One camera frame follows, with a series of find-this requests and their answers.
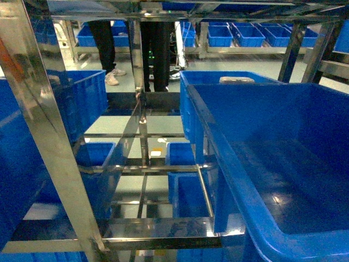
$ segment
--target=white object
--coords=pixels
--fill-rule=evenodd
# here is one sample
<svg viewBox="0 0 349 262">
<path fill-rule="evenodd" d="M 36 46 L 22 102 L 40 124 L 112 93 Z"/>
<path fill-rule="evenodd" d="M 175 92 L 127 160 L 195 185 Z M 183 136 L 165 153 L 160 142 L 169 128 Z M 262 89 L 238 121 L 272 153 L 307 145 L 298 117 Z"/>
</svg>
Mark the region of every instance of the white object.
<svg viewBox="0 0 349 262">
<path fill-rule="evenodd" d="M 174 27 L 176 29 L 178 65 L 181 68 L 185 68 L 184 43 L 182 38 L 182 29 L 180 27 L 180 22 L 174 22 Z"/>
</svg>

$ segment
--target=metal support beam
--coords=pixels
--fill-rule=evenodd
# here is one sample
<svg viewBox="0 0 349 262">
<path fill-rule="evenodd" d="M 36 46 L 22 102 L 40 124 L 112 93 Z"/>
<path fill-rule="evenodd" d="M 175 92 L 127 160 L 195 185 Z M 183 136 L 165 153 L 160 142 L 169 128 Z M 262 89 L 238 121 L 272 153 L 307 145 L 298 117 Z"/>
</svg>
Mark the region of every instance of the metal support beam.
<svg viewBox="0 0 349 262">
<path fill-rule="evenodd" d="M 342 20 L 341 16 L 328 16 L 328 15 L 264 15 L 261 17 L 250 17 L 248 13 L 239 12 L 213 12 L 203 17 L 202 14 L 188 14 L 186 11 L 173 11 L 171 13 L 160 12 L 160 13 L 147 13 L 145 16 L 144 11 L 139 13 L 79 13 L 74 11 L 55 12 L 52 14 L 52 18 L 55 20 L 84 20 L 89 18 L 91 20 L 115 20 L 121 18 L 127 19 L 138 19 L 139 21 L 148 22 L 176 22 L 176 21 L 187 21 L 188 19 L 205 19 L 205 20 L 226 20 L 229 22 L 277 22 L 277 23 L 288 23 L 292 21 L 301 21 L 305 24 L 315 24 L 321 22 L 337 22 Z"/>
<path fill-rule="evenodd" d="M 10 0 L 6 4 L 9 12 L 0 17 L 0 65 L 82 250 L 90 262 L 101 261 L 104 244 L 32 31 L 29 20 L 32 14 L 27 13 L 21 0 Z M 20 28 L 15 41 L 14 28 Z M 61 53 L 52 56 L 56 58 L 55 68 L 64 70 Z"/>
<path fill-rule="evenodd" d="M 303 42 L 304 31 L 306 27 L 300 24 L 293 25 L 290 42 L 286 49 L 286 55 L 282 62 L 281 71 L 278 80 L 284 83 L 289 83 L 291 75 L 296 64 L 300 47 Z"/>
<path fill-rule="evenodd" d="M 83 251 L 74 239 L 74 230 L 66 227 L 66 223 L 64 219 L 23 221 L 20 228 L 25 234 L 15 234 L 3 252 Z M 224 236 L 229 236 L 235 245 L 241 245 L 245 232 L 242 217 L 234 216 L 230 224 L 230 231 Z M 103 243 L 110 253 L 117 250 L 221 247 L 220 236 L 214 234 L 212 217 L 123 218 L 99 221 L 99 225 L 101 231 L 105 232 Z"/>
<path fill-rule="evenodd" d="M 198 55 L 198 57 L 200 59 L 205 58 L 207 55 L 207 47 L 208 47 L 207 34 L 208 34 L 208 22 L 202 22 L 201 23 L 200 39 L 199 39 L 200 51 L 199 51 L 199 55 Z"/>
<path fill-rule="evenodd" d="M 319 71 L 320 63 L 322 60 L 327 60 L 331 56 L 342 26 L 343 21 L 322 25 L 315 47 L 312 51 L 312 58 L 304 72 L 302 83 L 313 82 L 318 84 L 320 82 L 322 77 L 322 72 Z"/>
</svg>

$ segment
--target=metal pole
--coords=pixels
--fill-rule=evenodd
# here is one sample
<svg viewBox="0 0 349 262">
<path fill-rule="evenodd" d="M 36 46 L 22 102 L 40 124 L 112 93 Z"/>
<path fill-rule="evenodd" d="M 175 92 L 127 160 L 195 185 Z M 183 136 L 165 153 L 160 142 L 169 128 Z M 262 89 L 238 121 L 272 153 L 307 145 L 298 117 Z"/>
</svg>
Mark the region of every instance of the metal pole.
<svg viewBox="0 0 349 262">
<path fill-rule="evenodd" d="M 284 61 L 281 66 L 280 74 L 278 80 L 281 82 L 289 83 L 291 79 L 291 75 L 294 69 L 294 65 L 296 63 L 299 49 L 302 45 L 305 26 L 300 24 L 293 25 L 292 34 L 290 42 L 288 43 L 288 47 L 286 49 L 286 54 L 284 57 Z"/>
<path fill-rule="evenodd" d="M 209 199 L 208 192 L 207 192 L 207 189 L 206 189 L 206 186 L 205 186 L 205 182 L 204 182 L 203 177 L 202 177 L 201 168 L 200 168 L 199 165 L 196 165 L 196 167 L 197 167 L 198 179 L 200 180 L 200 185 L 201 185 L 203 197 L 205 199 L 205 203 L 206 203 L 206 207 L 207 207 L 207 210 L 208 210 L 208 214 L 209 214 L 210 217 L 214 217 L 211 201 Z"/>
<path fill-rule="evenodd" d="M 0 17 L 0 65 L 83 251 L 90 262 L 101 261 L 104 244 L 32 31 L 30 15 L 22 0 L 3 4 L 7 4 L 8 15 Z M 15 40 L 13 28 L 21 28 Z M 59 55 L 55 56 L 56 68 L 64 69 Z"/>
<path fill-rule="evenodd" d="M 311 59 L 304 72 L 302 83 L 319 83 L 322 72 L 319 71 L 323 59 L 328 59 L 340 34 L 343 21 L 322 25 Z"/>
<path fill-rule="evenodd" d="M 200 32 L 200 52 L 199 58 L 203 59 L 207 55 L 207 33 L 208 33 L 208 22 L 201 22 L 201 32 Z"/>
</svg>

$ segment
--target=shoe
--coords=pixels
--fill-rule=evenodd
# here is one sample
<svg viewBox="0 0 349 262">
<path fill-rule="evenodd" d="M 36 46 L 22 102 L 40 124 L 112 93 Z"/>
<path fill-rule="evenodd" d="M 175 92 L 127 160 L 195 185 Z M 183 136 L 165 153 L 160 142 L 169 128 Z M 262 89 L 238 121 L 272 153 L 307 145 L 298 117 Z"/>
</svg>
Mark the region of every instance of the shoe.
<svg viewBox="0 0 349 262">
<path fill-rule="evenodd" d="M 120 70 L 118 68 L 114 68 L 111 73 L 114 74 L 115 76 L 122 76 L 126 74 L 126 71 Z"/>
<path fill-rule="evenodd" d="M 181 67 L 170 67 L 170 80 L 176 81 L 180 79 L 180 71 L 182 71 Z"/>
<path fill-rule="evenodd" d="M 105 75 L 105 82 L 110 86 L 119 85 L 119 81 L 115 78 L 115 74 L 113 74 L 113 71 Z"/>
</svg>

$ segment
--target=person's leg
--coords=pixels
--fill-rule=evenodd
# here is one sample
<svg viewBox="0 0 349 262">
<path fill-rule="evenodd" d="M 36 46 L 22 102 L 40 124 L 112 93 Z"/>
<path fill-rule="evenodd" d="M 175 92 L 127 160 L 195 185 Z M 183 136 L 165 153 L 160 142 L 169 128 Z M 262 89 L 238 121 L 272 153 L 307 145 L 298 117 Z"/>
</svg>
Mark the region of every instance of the person's leg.
<svg viewBox="0 0 349 262">
<path fill-rule="evenodd" d="M 155 33 L 152 35 L 152 50 L 154 55 L 154 90 L 168 92 L 170 77 L 170 22 L 154 22 Z"/>
<path fill-rule="evenodd" d="M 153 27 L 154 25 L 152 24 L 152 22 L 141 22 L 144 88 L 146 92 L 151 91 L 149 84 L 149 50 L 151 35 L 154 31 Z"/>
<path fill-rule="evenodd" d="M 106 70 L 106 73 L 112 72 L 115 67 L 115 48 L 110 22 L 91 21 L 88 22 L 88 27 L 98 48 L 102 69 Z"/>
</svg>

